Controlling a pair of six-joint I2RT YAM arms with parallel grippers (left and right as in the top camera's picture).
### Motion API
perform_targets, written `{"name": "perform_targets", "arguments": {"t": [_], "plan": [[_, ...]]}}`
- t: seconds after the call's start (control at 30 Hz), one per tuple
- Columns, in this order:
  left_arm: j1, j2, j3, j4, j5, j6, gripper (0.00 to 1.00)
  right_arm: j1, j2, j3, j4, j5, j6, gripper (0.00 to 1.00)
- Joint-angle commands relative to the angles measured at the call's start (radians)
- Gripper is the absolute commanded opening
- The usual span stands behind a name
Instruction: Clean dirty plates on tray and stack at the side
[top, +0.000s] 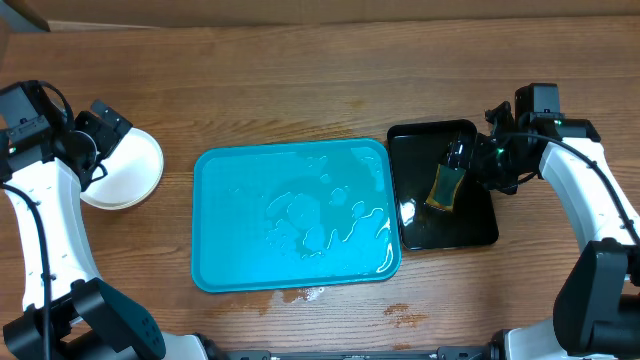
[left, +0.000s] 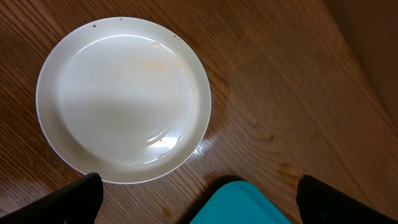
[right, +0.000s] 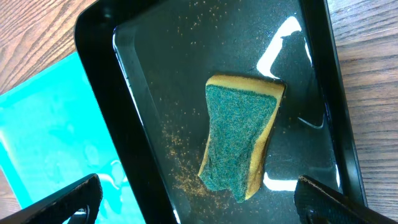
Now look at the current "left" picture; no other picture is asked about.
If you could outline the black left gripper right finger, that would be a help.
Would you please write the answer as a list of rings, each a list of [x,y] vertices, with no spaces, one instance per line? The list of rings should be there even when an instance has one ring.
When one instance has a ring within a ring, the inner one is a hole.
[[[299,180],[296,202],[303,223],[397,224],[311,175],[303,175]]]

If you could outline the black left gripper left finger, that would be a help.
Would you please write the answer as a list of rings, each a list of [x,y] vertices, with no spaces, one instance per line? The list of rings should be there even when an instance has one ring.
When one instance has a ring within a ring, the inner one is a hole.
[[[1,217],[1,223],[94,223],[103,203],[103,182],[92,172]]]

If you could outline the white plate with sauce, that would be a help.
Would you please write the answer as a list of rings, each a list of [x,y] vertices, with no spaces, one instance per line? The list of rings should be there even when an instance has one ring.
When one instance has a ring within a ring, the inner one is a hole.
[[[177,34],[151,21],[110,17],[66,35],[35,94],[46,140],[69,166],[113,184],[138,184],[182,165],[203,139],[211,90]]]

